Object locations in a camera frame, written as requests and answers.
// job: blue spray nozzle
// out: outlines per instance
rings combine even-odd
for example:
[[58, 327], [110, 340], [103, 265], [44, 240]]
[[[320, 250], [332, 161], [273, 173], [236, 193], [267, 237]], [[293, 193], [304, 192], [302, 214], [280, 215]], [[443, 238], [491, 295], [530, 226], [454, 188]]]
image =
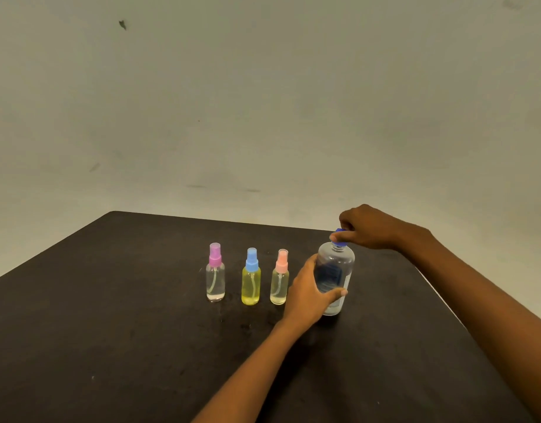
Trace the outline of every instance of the blue spray nozzle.
[[[335, 232], [339, 232], [339, 231], [347, 231], [345, 228], [338, 228], [337, 230], [335, 230]], [[347, 246], [347, 242], [331, 242], [333, 243], [334, 245], [337, 245], [337, 246]]]
[[248, 272], [256, 272], [259, 270], [259, 260], [257, 260], [257, 249], [247, 249], [247, 260], [245, 262], [245, 268]]

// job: pink spray bottle cap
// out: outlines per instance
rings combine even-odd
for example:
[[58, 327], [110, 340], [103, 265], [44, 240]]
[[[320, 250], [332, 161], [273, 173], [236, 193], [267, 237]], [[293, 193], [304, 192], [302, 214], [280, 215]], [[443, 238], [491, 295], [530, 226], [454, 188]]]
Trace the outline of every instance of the pink spray bottle cap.
[[276, 272], [284, 274], [288, 271], [288, 251], [281, 249], [278, 251], [278, 259], [276, 260]]
[[221, 245], [217, 243], [210, 244], [210, 267], [221, 266]]

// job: bottle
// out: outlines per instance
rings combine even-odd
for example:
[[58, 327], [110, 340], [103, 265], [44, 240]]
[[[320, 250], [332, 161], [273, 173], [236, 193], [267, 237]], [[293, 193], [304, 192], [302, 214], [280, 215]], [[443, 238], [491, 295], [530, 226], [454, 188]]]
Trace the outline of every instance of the bottle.
[[288, 292], [288, 251], [286, 249], [278, 251], [278, 259], [272, 271], [270, 284], [270, 301], [276, 305], [284, 304]]
[[[335, 231], [345, 231], [345, 229], [338, 228]], [[317, 289], [321, 292], [327, 292], [339, 286], [347, 289], [354, 262], [355, 253], [345, 242], [326, 242], [321, 245], [317, 252], [316, 268], [313, 272]], [[344, 301], [345, 297], [334, 301], [323, 314], [325, 316], [338, 314]]]
[[206, 296], [212, 303], [225, 295], [225, 266], [221, 262], [220, 244], [210, 244], [210, 259], [206, 266]]
[[261, 294], [261, 269], [257, 260], [257, 249], [247, 249], [247, 260], [243, 268], [241, 301], [248, 306], [256, 305]]

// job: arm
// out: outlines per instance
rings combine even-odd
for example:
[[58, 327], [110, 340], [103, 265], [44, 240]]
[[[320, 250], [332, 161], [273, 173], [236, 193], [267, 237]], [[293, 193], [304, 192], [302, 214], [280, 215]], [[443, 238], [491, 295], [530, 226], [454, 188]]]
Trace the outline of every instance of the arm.
[[337, 288], [322, 294], [313, 277], [312, 256], [288, 289], [282, 320], [211, 398], [193, 423], [251, 423], [257, 419], [276, 373], [294, 342], [321, 317], [327, 306], [347, 294]]
[[394, 249], [457, 314], [512, 390], [541, 419], [541, 319], [445, 248], [425, 228], [368, 205], [339, 217], [337, 241]]

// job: bottle cap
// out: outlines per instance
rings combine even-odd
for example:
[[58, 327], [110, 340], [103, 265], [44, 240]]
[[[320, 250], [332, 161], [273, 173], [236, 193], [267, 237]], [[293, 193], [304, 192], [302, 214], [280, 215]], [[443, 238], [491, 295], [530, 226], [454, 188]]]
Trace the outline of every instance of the bottle cap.
[[245, 268], [248, 272], [256, 272], [259, 270], [259, 260], [257, 260], [257, 249], [247, 249], [247, 260], [245, 262]]
[[217, 243], [210, 244], [210, 267], [221, 266], [221, 245]]
[[280, 249], [278, 251], [278, 259], [276, 260], [275, 270], [277, 273], [284, 274], [288, 271], [288, 251]]
[[[344, 228], [338, 228], [337, 230], [335, 230], [335, 232], [337, 233], [338, 231], [347, 231], [345, 230]], [[337, 246], [347, 246], [347, 242], [333, 242], [331, 241], [334, 245], [337, 245]]]

